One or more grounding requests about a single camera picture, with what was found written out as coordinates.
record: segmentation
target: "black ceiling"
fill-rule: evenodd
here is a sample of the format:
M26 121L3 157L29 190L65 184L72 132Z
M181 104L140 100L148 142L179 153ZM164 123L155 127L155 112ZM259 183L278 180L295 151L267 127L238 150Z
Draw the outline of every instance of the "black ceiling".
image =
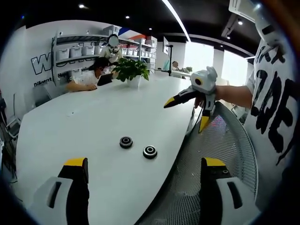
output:
M242 19L244 24L242 26L234 26L230 34L230 40L221 37L222 31L232 14L228 10L229 0L169 1L189 34L223 40L255 54L260 38L252 22L237 17ZM79 9L78 4L80 3L88 7L88 9ZM3 17L2 21L7 21L11 29L22 25L31 27L51 21L77 19L128 27L131 30L145 35L153 35L157 38L160 38L162 33L183 33L181 27L161 0L21 1L20 4L17 4L17 7L14 4L16 3L11 3L10 8L13 10L8 16L4 16L3 13L1 16ZM175 37L168 38L169 41L176 40ZM182 37L177 38L177 40L186 41Z

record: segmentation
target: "person's arm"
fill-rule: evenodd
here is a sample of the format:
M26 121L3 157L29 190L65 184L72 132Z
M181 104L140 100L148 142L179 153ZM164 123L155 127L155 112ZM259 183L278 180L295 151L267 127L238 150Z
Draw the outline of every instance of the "person's arm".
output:
M66 85L68 91L83 91L83 90L95 90L97 87L95 85L83 85L77 84L74 81L71 81Z
M216 86L216 100L226 102L250 109L252 94L247 86Z
M216 100L224 100L226 102L250 109L252 105L252 96L254 92L254 72L247 80L246 86L216 86ZM195 108L202 102L203 99L196 98Z

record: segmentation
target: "curved white table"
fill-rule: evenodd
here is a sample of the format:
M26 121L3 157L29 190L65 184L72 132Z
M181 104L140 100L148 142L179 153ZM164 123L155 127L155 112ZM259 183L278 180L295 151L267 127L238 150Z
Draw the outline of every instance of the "curved white table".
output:
M17 143L19 198L30 206L34 192L57 176L70 158L89 162L90 225L132 225L146 211L178 154L193 100L164 109L190 85L166 77L141 81L139 90L120 81L95 91L68 93L26 114ZM130 136L134 144L119 146ZM154 145L155 159L143 156Z

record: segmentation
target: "green plant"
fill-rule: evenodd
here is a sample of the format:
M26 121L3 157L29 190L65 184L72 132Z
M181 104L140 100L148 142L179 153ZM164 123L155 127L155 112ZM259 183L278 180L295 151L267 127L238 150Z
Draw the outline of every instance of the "green plant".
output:
M117 79L124 82L126 79L132 80L137 75L142 75L147 81L149 80L149 71L145 63L134 61L132 59L122 58L113 71L119 73Z
M192 72L192 71L193 71L193 68L192 68L192 67L187 67L186 70L187 70L188 72Z

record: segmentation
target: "ceiling lamp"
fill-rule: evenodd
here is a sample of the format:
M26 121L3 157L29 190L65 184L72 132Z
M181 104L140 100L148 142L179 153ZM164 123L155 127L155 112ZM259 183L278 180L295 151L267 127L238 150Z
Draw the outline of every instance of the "ceiling lamp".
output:
M162 0L162 2L168 7L168 9L170 10L170 12L173 14L173 16L175 17L175 19L177 20L177 22L179 23L181 29L183 30L183 33L186 35L187 40L189 42L191 42L191 39L188 36L188 32L186 30L186 28L184 27L181 19L179 18L177 12L175 11L175 9L173 8L173 6L170 4L170 2L168 0Z

